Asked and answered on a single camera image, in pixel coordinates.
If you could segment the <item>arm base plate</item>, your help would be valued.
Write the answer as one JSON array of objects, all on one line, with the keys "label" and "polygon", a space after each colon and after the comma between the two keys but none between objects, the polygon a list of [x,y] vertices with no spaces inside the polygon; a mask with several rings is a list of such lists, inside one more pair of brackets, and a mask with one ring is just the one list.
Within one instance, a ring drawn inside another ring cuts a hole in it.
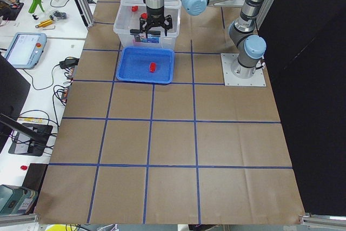
[{"label": "arm base plate", "polygon": [[266,87],[260,61],[253,68],[245,68],[238,62],[239,54],[221,53],[224,85],[228,87]]}]

